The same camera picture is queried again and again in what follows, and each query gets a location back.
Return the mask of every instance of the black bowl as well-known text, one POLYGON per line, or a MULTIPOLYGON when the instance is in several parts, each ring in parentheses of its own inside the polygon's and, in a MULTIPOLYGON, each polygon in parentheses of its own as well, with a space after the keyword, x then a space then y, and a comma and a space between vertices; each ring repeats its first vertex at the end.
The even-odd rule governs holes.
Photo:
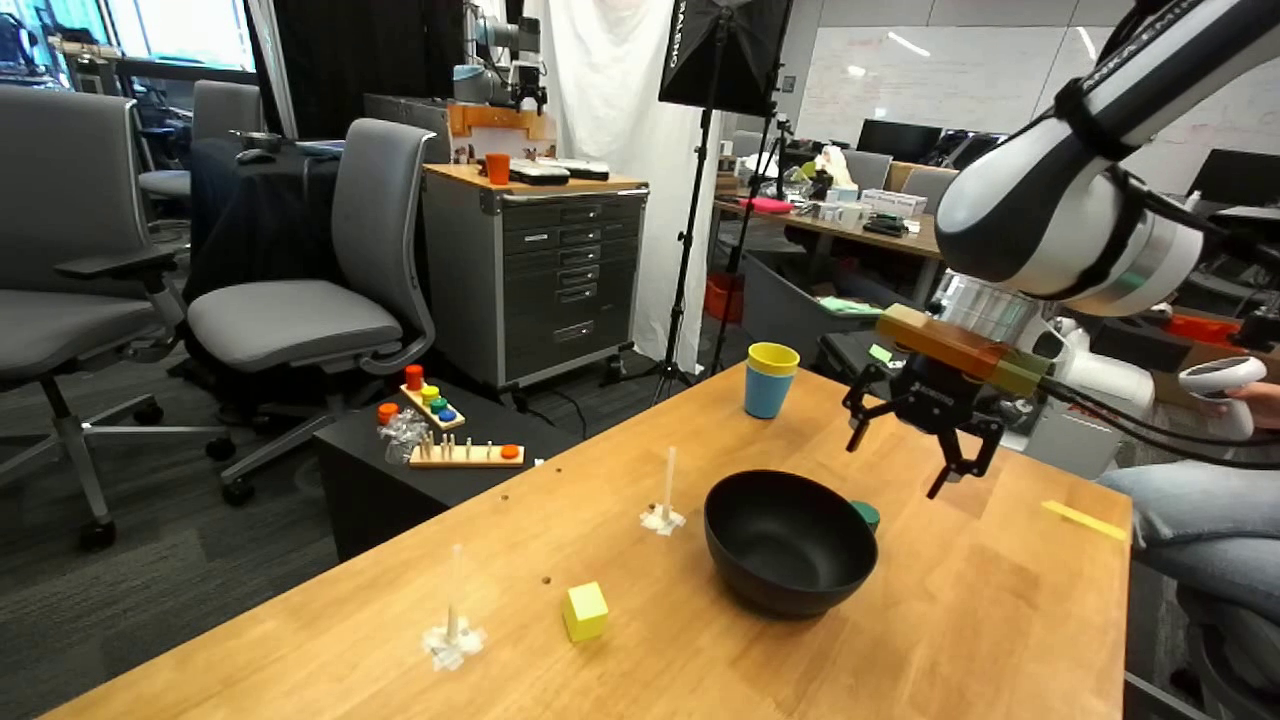
POLYGON ((710 506, 710 549, 730 592, 767 617, 820 617, 877 570, 861 511, 787 474, 724 477, 710 506))

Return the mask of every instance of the yellow object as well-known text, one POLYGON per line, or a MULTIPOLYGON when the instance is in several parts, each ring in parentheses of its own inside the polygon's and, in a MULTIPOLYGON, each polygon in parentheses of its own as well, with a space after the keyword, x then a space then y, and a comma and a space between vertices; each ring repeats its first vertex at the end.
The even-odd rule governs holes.
POLYGON ((566 634, 575 643, 589 643, 597 637, 604 637, 608 626, 608 600, 601 592, 601 585, 575 585, 566 595, 566 634))
POLYGON ((1061 517, 1061 519, 1068 519, 1068 523, 1081 523, 1081 529, 1092 529, 1092 531, 1099 531, 1099 537, 1111 537, 1111 541, 1120 541, 1120 545, 1128 541, 1124 529, 1106 523, 1106 519, 1097 519, 1097 517, 1088 517, 1088 511, 1078 511, 1078 509, 1068 509, 1068 506, 1061 506, 1061 502, 1045 502, 1042 509, 1052 511, 1052 517, 1061 517))
POLYGON ((791 377, 799 367, 799 353, 787 348, 787 343, 753 343, 750 348, 750 360, 762 367, 762 374, 771 374, 771 377, 791 377))

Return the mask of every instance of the window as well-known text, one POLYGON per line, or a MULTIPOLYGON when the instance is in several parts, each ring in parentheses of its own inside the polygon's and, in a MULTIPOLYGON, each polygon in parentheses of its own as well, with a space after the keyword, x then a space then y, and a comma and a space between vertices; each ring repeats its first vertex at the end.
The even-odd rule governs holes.
POLYGON ((126 57, 252 72, 239 0, 109 0, 126 57))

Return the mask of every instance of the blue object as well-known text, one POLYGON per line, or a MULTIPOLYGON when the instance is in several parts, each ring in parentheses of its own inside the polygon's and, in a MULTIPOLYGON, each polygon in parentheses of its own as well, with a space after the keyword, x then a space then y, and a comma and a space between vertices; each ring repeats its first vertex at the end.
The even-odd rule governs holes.
POLYGON ((791 379, 798 379, 798 374, 776 377, 776 374, 762 374, 762 367, 750 365, 750 404, 745 404, 750 418, 776 420, 776 411, 787 400, 791 379))

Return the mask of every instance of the small cup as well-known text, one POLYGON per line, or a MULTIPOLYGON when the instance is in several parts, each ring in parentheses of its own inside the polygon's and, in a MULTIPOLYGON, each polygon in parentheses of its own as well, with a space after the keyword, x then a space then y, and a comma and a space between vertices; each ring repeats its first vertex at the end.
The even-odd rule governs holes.
POLYGON ((485 176, 490 176, 490 184, 513 184, 513 156, 508 154, 493 154, 485 159, 485 176))
POLYGON ((798 348, 767 343, 767 341, 753 343, 750 348, 745 411, 755 420, 776 420, 787 393, 791 393, 798 367, 799 367, 798 348))

